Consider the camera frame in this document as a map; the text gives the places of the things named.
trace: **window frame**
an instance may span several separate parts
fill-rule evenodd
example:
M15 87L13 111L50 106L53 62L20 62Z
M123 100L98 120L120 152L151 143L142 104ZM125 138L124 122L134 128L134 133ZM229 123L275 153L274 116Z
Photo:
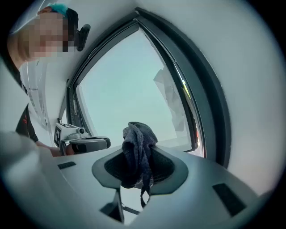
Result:
M86 51L83 62L67 82L68 122L86 128L92 135L83 118L76 88L106 52L139 28L166 63L179 92L192 144L192 149L187 152L198 148L198 131L203 157L227 168L231 142L230 120L226 100L215 72L201 51L181 31L163 18L141 8L135 8L134 12L109 27ZM190 97L180 77L185 81Z

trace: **person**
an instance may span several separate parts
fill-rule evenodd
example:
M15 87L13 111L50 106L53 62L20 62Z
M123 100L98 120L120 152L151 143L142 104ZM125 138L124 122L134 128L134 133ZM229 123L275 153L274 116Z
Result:
M23 86L19 68L28 61L51 57L53 52L67 51L73 46L78 28L78 14L63 4L50 4L40 10L37 16L7 38L8 68L14 73L17 83ZM49 147L37 138L30 121L28 106L25 108L16 132L30 137L37 146L48 148L54 157L61 156L57 147ZM72 146L66 147L66 154L74 154Z

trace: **gray cloth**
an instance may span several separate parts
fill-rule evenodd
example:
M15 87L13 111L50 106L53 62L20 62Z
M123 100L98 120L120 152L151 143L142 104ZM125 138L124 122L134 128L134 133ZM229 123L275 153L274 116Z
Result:
M130 122L123 130L124 141L122 150L128 164L128 176L136 176L136 181L142 179L144 191L149 194L152 172L149 166L151 146L158 142L157 137L149 126L143 123Z

